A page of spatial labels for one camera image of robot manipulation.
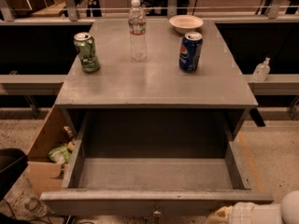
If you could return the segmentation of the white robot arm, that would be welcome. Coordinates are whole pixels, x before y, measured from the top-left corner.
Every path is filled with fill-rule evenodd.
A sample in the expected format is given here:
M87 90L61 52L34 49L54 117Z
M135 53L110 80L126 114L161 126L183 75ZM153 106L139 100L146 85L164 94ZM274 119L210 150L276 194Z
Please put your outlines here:
M285 195L281 203L223 206L205 224L299 224L299 190Z

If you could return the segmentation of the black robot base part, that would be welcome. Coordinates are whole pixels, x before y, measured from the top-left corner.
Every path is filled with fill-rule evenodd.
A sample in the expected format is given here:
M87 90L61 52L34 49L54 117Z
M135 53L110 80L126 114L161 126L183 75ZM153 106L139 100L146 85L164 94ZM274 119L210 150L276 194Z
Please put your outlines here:
M0 200L28 166L27 155L18 148L0 149Z

